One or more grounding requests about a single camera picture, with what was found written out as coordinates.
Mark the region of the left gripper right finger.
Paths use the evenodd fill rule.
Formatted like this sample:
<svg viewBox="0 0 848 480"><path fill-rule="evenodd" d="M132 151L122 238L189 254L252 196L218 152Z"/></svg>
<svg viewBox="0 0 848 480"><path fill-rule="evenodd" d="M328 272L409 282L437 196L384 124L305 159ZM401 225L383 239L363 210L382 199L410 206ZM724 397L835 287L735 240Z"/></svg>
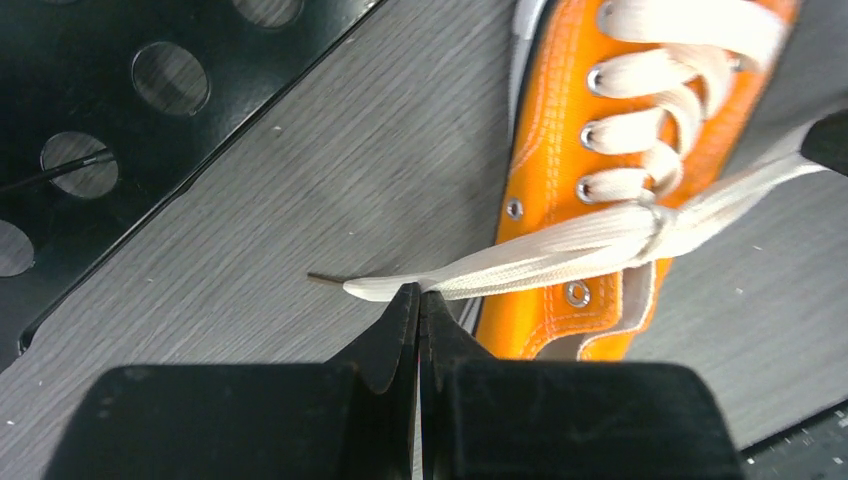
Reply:
<svg viewBox="0 0 848 480"><path fill-rule="evenodd" d="M421 298L427 479L740 479L712 392L668 363L499 360Z"/></svg>

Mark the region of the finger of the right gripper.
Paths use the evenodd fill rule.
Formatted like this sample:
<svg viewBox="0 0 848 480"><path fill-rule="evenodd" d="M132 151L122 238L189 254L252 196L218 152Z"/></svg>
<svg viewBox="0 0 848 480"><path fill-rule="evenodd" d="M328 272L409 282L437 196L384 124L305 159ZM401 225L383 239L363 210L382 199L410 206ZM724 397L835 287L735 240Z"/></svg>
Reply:
<svg viewBox="0 0 848 480"><path fill-rule="evenodd" d="M848 112L846 109L817 120L800 145L800 155L842 176L848 175Z"/></svg>

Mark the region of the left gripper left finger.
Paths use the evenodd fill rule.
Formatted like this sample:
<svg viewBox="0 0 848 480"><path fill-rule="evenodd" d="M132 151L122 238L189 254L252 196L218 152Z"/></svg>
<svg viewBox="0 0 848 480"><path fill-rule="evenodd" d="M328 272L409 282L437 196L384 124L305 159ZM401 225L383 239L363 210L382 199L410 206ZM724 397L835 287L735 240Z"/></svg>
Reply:
<svg viewBox="0 0 848 480"><path fill-rule="evenodd" d="M408 479L421 300L402 286L322 363L126 365L73 414L49 479Z"/></svg>

